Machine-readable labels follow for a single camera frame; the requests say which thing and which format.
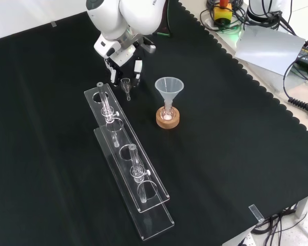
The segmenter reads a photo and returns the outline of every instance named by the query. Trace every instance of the white table surface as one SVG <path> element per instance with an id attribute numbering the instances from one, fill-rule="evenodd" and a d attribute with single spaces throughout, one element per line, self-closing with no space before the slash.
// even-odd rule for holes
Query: white table surface
<path id="1" fill-rule="evenodd" d="M 206 0 L 179 0 L 179 2 L 181 2 L 181 4 L 186 8 L 186 10 L 193 14 L 198 20 L 200 19 L 201 11 L 206 9 Z M 293 14 L 290 25 L 293 27 L 297 35 L 308 39 L 308 0 L 294 0 L 293 2 Z M 216 34 L 215 32 L 210 32 L 210 34 L 212 34 L 215 39 L 218 40 L 218 42 L 222 45 L 222 48 L 224 48 L 227 53 L 231 54 L 232 56 L 235 55 L 234 49 L 231 48 L 231 46 L 228 45 L 227 42 L 225 42 L 218 34 Z M 300 120 L 300 123 L 305 125 L 308 130 L 308 112 L 297 108 L 294 105 L 291 105 L 287 102 L 287 96 L 284 93 L 274 92 L 269 86 L 269 80 L 271 79 L 273 79 L 275 83 L 278 83 L 279 80 L 280 83 L 283 83 L 280 75 L 271 72 L 271 76 L 265 76 L 267 70 L 259 67 L 256 68 L 255 65 L 248 64 L 247 62 L 242 60 L 239 60 L 239 63 L 244 66 L 244 69 L 247 70 L 248 74 L 250 74 L 255 80 L 257 80 L 260 85 L 266 87 L 267 91 L 271 92 L 274 95 L 274 98 L 279 99 L 281 104 L 284 104 L 286 108 L 293 113 L 293 116 L 298 118 Z M 308 103 L 308 83 L 306 83 L 302 79 L 300 79 L 300 82 L 301 83 L 299 86 L 289 89 L 287 92 L 291 97 Z"/>

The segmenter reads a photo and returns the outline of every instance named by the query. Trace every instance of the funnel stem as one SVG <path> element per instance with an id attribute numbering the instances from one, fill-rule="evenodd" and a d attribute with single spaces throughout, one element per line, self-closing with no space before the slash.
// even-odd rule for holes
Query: funnel stem
<path id="1" fill-rule="evenodd" d="M 170 109 L 172 108 L 172 100 L 165 100 L 164 108 L 166 112 L 170 112 Z"/>

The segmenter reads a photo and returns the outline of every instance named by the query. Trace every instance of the plastic funnel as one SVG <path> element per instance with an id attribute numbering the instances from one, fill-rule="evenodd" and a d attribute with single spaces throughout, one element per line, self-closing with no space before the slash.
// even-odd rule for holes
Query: plastic funnel
<path id="1" fill-rule="evenodd" d="M 184 83 L 177 78 L 164 77 L 155 82 L 155 88 L 161 93 L 165 101 L 172 101 L 184 89 Z"/>

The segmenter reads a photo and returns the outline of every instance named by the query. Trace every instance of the black tablecloth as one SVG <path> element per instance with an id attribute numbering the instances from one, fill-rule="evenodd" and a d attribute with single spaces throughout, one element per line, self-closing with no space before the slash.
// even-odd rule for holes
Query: black tablecloth
<path id="1" fill-rule="evenodd" d="M 308 196 L 308 132 L 176 0 L 127 102 L 176 225 L 147 245 L 220 245 Z M 141 245 L 83 92 L 109 74 L 86 13 L 0 39 L 0 245 Z M 154 82 L 183 80 L 181 122 L 160 129 Z"/>

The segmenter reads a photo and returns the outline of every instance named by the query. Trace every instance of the acrylic stand base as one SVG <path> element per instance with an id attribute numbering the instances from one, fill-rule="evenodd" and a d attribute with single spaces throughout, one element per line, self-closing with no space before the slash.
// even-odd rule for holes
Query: acrylic stand base
<path id="1" fill-rule="evenodd" d="M 85 96 L 100 126 L 94 132 L 134 225 L 140 237 L 147 240 L 174 226 L 175 223 L 164 205 L 170 196 L 109 85 L 103 85 L 102 89 L 107 96 L 114 121 L 111 124 L 105 121 L 102 111 L 103 105 L 97 97 L 98 88 L 86 91 Z M 137 160 L 141 164 L 141 169 L 144 170 L 142 179 L 140 181 L 137 179 L 138 182 L 135 181 L 132 172 L 133 164 L 128 149 L 130 145 L 137 147 Z M 145 193 L 145 199 L 141 196 L 141 192 Z"/>
<path id="2" fill-rule="evenodd" d="M 161 111 L 164 107 L 160 107 L 158 111 L 156 112 L 156 123 L 159 125 L 159 127 L 163 129 L 172 129 L 175 128 L 180 121 L 180 114 L 178 109 L 175 107 L 172 107 L 175 110 L 176 116 L 172 120 L 164 120 L 161 117 Z"/>

